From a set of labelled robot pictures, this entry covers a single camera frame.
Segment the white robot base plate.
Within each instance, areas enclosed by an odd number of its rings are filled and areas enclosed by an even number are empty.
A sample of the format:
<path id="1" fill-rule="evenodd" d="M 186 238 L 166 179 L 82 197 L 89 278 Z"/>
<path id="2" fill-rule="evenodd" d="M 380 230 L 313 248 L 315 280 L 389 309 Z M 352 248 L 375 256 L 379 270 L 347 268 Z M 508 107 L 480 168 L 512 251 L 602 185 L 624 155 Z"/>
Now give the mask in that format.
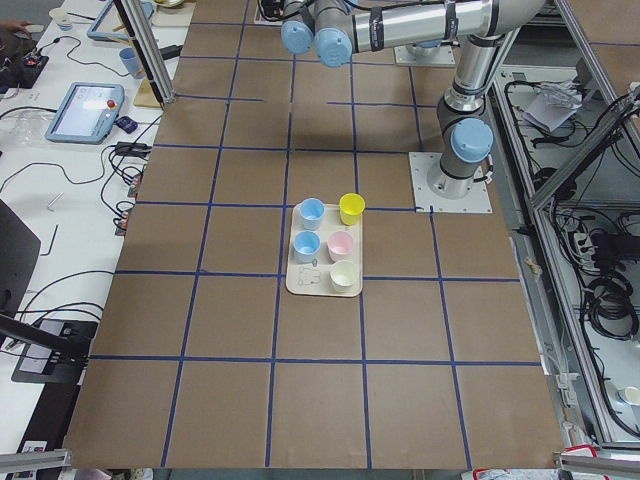
<path id="1" fill-rule="evenodd" d="M 436 180 L 440 165 L 438 152 L 410 152 L 409 165 L 415 209 L 425 213 L 491 214 L 493 212 L 485 181 L 471 181 L 460 198 L 442 196 L 437 186 L 445 187 L 444 180 Z"/>

